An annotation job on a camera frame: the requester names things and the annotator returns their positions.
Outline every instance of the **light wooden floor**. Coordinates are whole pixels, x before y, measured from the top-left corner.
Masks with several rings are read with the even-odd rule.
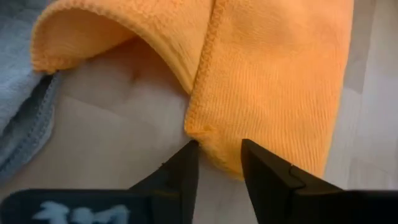
[[[398,189],[397,40],[398,0],[356,0],[349,62],[324,176],[339,187]],[[125,189],[188,141],[182,132],[187,99],[170,90],[172,84],[150,77],[152,82],[158,78],[157,88],[145,79],[132,87],[131,77],[114,74],[101,60],[67,76],[52,139],[0,189],[0,197],[30,187]],[[162,66],[147,66],[145,73],[158,73]],[[256,223],[244,184],[204,157],[194,223]]]

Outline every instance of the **floor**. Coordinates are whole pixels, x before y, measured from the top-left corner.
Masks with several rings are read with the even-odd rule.
[[[355,0],[349,62],[324,176],[344,189],[398,189],[397,39],[398,0]],[[148,58],[159,64],[143,65],[144,73],[165,67],[151,54],[128,60],[140,64]],[[166,78],[172,74],[126,77],[118,74],[142,71],[125,64],[107,70],[103,60],[67,75],[52,139],[0,189],[0,197],[28,187],[125,189],[189,140],[182,131],[187,98]],[[138,85],[128,85],[131,81]],[[245,185],[205,156],[194,223],[256,223]]]

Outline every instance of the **white surface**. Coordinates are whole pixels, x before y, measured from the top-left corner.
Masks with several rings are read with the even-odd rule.
[[[396,189],[397,3],[357,0],[354,17],[325,178],[342,188]],[[28,187],[125,189],[188,142],[188,96],[147,45],[123,47],[136,54],[108,52],[66,75],[51,141],[2,195]],[[244,184],[202,156],[194,223],[255,222]]]

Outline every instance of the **gray cloth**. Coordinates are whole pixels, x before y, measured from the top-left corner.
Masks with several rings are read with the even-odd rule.
[[[46,0],[0,0],[0,134],[41,75],[30,66],[29,39]]]
[[[52,130],[60,83],[30,66],[32,25],[47,0],[0,0],[0,184],[29,162]]]

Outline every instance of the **orange microfiber towel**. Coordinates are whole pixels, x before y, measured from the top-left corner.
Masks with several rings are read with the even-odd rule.
[[[348,56],[352,0],[58,0],[32,63],[52,73],[136,36],[192,94],[185,130],[242,176],[242,138],[312,174],[326,163]]]

